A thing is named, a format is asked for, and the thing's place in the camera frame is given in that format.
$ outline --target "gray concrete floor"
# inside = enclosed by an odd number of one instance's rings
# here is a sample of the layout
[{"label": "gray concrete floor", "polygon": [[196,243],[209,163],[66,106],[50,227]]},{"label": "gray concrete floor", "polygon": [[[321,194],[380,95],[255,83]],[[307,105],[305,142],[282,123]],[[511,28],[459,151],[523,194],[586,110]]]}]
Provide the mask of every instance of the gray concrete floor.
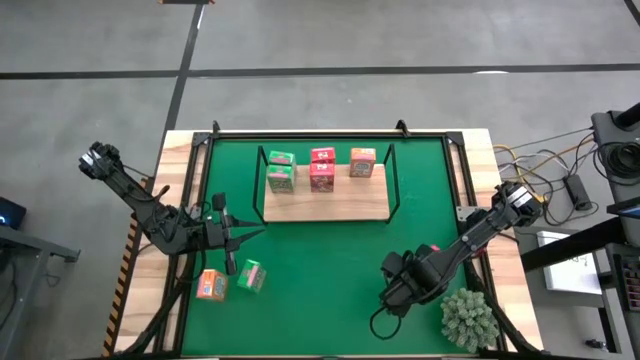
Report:
[{"label": "gray concrete floor", "polygon": [[[0,1],[0,72],[179,67],[193,6],[154,1]],[[640,62],[640,27],[621,0],[237,0],[206,8],[192,68],[551,65]],[[52,262],[24,358],[99,354],[128,223],[127,207],[77,171],[95,140],[152,172],[174,79],[0,81],[0,195],[25,205],[24,230],[83,250]],[[516,145],[589,126],[638,99],[640,72],[190,79],[177,129],[484,127]],[[561,150],[584,136],[521,149]],[[505,154],[499,161],[506,161]],[[561,175],[553,163],[542,171]],[[592,199],[612,202],[590,162]],[[569,209],[558,194],[553,211]],[[604,210],[567,224],[582,229]],[[536,306],[547,350],[607,355],[597,312]]]}]

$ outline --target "green tabletop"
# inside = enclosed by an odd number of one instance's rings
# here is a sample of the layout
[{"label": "green tabletop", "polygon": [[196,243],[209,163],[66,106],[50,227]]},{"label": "green tabletop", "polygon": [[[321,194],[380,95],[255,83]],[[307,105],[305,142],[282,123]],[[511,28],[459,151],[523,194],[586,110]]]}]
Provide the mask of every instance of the green tabletop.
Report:
[{"label": "green tabletop", "polygon": [[[259,145],[293,152],[298,164],[310,162],[310,149],[334,146],[337,163],[349,163],[352,147],[373,147],[378,162],[395,144],[401,206],[384,222],[272,223],[237,252],[267,271],[254,294],[231,278],[222,302],[191,294],[183,355],[397,355],[460,354],[441,335],[440,299],[413,306],[398,335],[388,341],[369,331],[369,317],[379,308],[385,283],[380,265],[390,251],[400,254],[422,243],[447,247],[457,236],[454,204],[440,139],[407,140],[221,140],[214,146],[207,199],[226,192],[234,216],[259,221],[252,209]],[[249,229],[234,232],[241,234]],[[224,253],[207,253],[207,268],[224,270]],[[465,287],[462,269],[448,292]],[[393,331],[396,319],[380,315],[381,334]]]}]

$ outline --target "wooden table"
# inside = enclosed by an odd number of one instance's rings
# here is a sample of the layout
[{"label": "wooden table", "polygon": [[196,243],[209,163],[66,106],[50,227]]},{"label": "wooden table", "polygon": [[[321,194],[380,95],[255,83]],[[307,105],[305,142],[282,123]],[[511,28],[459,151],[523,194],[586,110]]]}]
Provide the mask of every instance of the wooden table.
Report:
[{"label": "wooden table", "polygon": [[[494,187],[501,183],[501,179],[489,131],[486,129],[415,131],[461,131],[463,133],[477,204],[481,207],[490,207],[491,196],[495,193]],[[153,189],[153,193],[156,194],[162,186],[167,184],[171,186],[171,189],[162,198],[165,204],[177,206],[180,203],[193,133],[194,131],[190,130],[180,130],[169,131],[166,135],[155,181],[156,185]],[[203,158],[204,156],[198,157],[194,189],[197,189],[197,185],[199,185]],[[453,165],[457,174],[458,188],[464,189],[462,170],[457,156],[453,159]],[[196,191],[192,193],[192,202],[195,202],[195,193]],[[464,191],[461,191],[460,198],[462,205],[468,204]],[[168,257],[154,246],[150,246],[136,256],[135,266],[130,267],[128,260],[131,258],[132,252],[137,251],[133,249],[136,231],[136,224],[133,221],[132,228],[129,229],[121,273],[116,284],[116,295],[108,322],[107,338],[104,342],[104,355],[108,355],[111,350],[120,351],[131,345],[161,304],[169,264]],[[142,235],[140,247],[148,243],[149,241]],[[517,244],[507,238],[496,237],[489,243],[487,253],[500,306],[524,337],[532,345],[542,349],[542,340]],[[177,305],[178,303],[174,306],[168,321],[166,339],[173,339]],[[116,333],[118,321],[120,327]],[[510,350],[515,350],[510,343],[508,346]]]}]

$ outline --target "black metal frame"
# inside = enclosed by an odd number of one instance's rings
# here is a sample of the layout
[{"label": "black metal frame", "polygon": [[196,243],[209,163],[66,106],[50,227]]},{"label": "black metal frame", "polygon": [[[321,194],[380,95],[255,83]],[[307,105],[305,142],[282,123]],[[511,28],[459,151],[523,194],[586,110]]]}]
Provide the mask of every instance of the black metal frame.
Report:
[{"label": "black metal frame", "polygon": [[[391,160],[393,161],[393,166],[391,167],[392,172],[393,172],[393,180],[394,180],[394,192],[395,192],[395,198],[396,198],[396,205],[393,207],[393,209],[391,210],[391,212],[389,213],[389,218],[386,220],[364,220],[364,221],[384,221],[385,223],[389,224],[391,222],[391,219],[393,219],[393,216],[396,214],[396,212],[398,211],[398,208],[400,207],[400,185],[398,184],[398,167],[396,165],[396,147],[394,144],[389,144],[389,148],[387,149],[387,153],[384,157],[384,161],[382,161],[382,163],[385,166],[385,169],[387,167],[387,160],[389,160],[389,157],[391,157]],[[259,194],[259,189],[260,189],[260,181],[261,179],[264,179],[264,176],[260,176],[260,165],[264,164],[265,166],[269,166],[269,161],[267,160],[267,154],[264,152],[264,147],[262,145],[258,146],[258,154],[256,157],[256,175],[253,181],[253,203],[252,203],[252,207],[253,207],[253,211],[256,213],[256,215],[258,215],[258,217],[260,218],[260,221],[264,224],[267,225],[269,222],[264,220],[264,216],[260,213],[260,210],[258,209],[258,196]]]},{"label": "black metal frame", "polygon": [[[443,150],[443,154],[445,156],[445,165],[447,168],[447,177],[448,177],[448,182],[449,182],[449,188],[451,189],[451,198],[453,200],[452,203],[452,211],[453,214],[455,216],[456,213],[456,207],[461,205],[460,202],[460,196],[459,196],[459,189],[457,186],[457,182],[456,182],[456,175],[455,175],[455,170],[453,168],[453,160],[452,160],[452,156],[451,156],[451,149],[449,148],[450,144],[453,144],[457,147],[458,149],[458,155],[459,155],[459,160],[460,160],[460,167],[461,167],[461,172],[462,172],[462,177],[465,183],[465,191],[467,193],[467,196],[469,198],[469,205],[475,205],[476,201],[475,201],[475,193],[473,191],[473,184],[471,182],[471,172],[469,169],[469,164],[468,164],[468,160],[466,157],[466,152],[465,152],[465,147],[464,147],[464,140],[463,140],[463,136],[461,132],[411,132],[409,133],[408,131],[404,131],[403,127],[400,126],[402,121],[398,122],[398,126],[396,128],[396,130],[389,130],[389,131],[357,131],[357,130],[353,130],[353,132],[348,131],[348,132],[331,132],[331,131],[319,131],[319,132],[315,132],[315,131],[286,131],[286,132],[268,132],[268,131],[256,131],[256,132],[237,132],[237,133],[224,133],[224,132],[220,132],[220,127],[218,126],[218,124],[216,122],[214,122],[213,125],[213,132],[209,133],[194,133],[193,136],[193,141],[192,141],[192,146],[191,146],[191,152],[189,155],[189,162],[188,162],[188,166],[187,166],[187,176],[185,177],[185,185],[183,188],[183,193],[182,193],[182,199],[181,199],[181,203],[186,205],[188,203],[188,200],[190,198],[190,194],[191,194],[191,190],[192,190],[192,184],[193,184],[193,177],[195,174],[195,165],[196,165],[196,160],[197,160],[197,154],[198,151],[200,149],[201,146],[206,145],[206,154],[205,154],[205,162],[204,162],[204,167],[203,167],[203,171],[202,171],[202,177],[200,180],[200,186],[198,189],[198,197],[197,197],[197,201],[198,203],[202,204],[205,201],[205,196],[206,196],[206,184],[208,182],[209,179],[209,174],[210,174],[210,170],[211,170],[211,165],[212,165],[212,161],[213,161],[213,149],[215,146],[215,142],[219,141],[219,140],[275,140],[275,139],[371,139],[371,138],[376,138],[376,139],[407,139],[407,138],[432,138],[432,139],[438,139],[441,141],[442,144],[442,150]],[[391,157],[392,161],[394,162],[394,167],[395,167],[395,147],[390,147],[390,149],[387,151],[387,154],[385,156],[385,163],[388,160],[388,158]],[[262,152],[258,151],[257,153],[257,159],[256,161],[259,163],[260,162],[260,158],[263,158],[263,160],[266,162],[266,154],[264,153],[264,150]],[[397,181],[397,169],[394,168],[394,177],[396,179],[396,184],[398,184]],[[399,185],[396,188],[396,196],[397,199],[399,200]],[[399,202],[396,206],[396,208],[392,211],[393,214],[395,214],[395,211],[397,210],[397,208],[399,207]],[[457,230],[458,233],[461,233],[462,231],[464,231],[464,222],[461,222],[457,219],[456,216],[456,224],[457,224]],[[487,262],[487,266],[488,266],[488,257],[486,254],[483,254],[483,257],[486,257],[486,262]],[[166,298],[168,296],[168,292],[172,289],[172,286],[169,286],[170,284],[174,284],[175,283],[175,278],[176,278],[176,273],[177,273],[177,259],[176,261],[176,266],[170,266],[169,270],[167,271],[167,283],[168,285],[165,286],[165,294],[163,296],[163,298]],[[190,254],[187,256],[187,260],[184,266],[184,269],[193,269],[194,268],[194,262],[195,262],[195,255]],[[475,284],[476,282],[474,281],[473,278],[471,278],[471,271],[475,271],[473,269],[473,265],[471,264],[470,261],[467,261],[464,263],[464,271],[465,271],[465,276],[466,276],[466,282],[467,282],[467,286],[470,288],[475,288]],[[483,271],[482,274],[482,280],[484,282],[484,284],[489,285],[490,288],[490,293],[495,296],[495,290],[493,290],[493,277],[490,271],[490,268],[488,269],[488,271]],[[164,319],[163,324],[162,324],[162,332],[158,332],[158,334],[156,335],[156,339],[155,339],[155,343],[153,345],[153,352],[150,354],[144,354],[144,358],[148,357],[148,358],[153,358],[153,359],[169,359],[169,358],[179,358],[181,357],[181,352],[182,352],[182,346],[183,346],[183,341],[184,341],[184,330],[185,330],[185,326],[186,326],[186,319],[187,319],[187,314],[188,314],[188,307],[189,307],[189,300],[190,300],[190,294],[192,291],[192,286],[191,284],[186,284],[186,286],[184,287],[184,291],[182,293],[182,296],[180,298],[180,305],[179,305],[179,311],[178,311],[178,317],[177,317],[177,323],[176,323],[176,331],[175,331],[175,338],[173,341],[173,344],[171,346],[170,350],[164,350],[165,348],[165,343],[164,343],[164,335],[166,334],[166,326],[167,326],[167,319]],[[501,330],[501,335],[500,337],[502,339],[504,339],[504,332]],[[499,341],[499,349],[502,349],[502,341]],[[135,354],[135,356],[137,357],[132,357],[132,358],[141,358],[141,354]],[[227,359],[233,359],[234,357],[224,357],[225,360]]]}]

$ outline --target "green plant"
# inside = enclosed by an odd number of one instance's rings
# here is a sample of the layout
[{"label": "green plant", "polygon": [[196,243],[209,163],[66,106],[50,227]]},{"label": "green plant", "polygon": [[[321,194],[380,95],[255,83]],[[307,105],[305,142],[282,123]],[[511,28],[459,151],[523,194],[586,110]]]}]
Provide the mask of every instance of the green plant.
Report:
[{"label": "green plant", "polygon": [[460,289],[445,297],[440,307],[444,312],[442,334],[449,341],[472,353],[496,345],[498,322],[484,302],[483,293]]}]

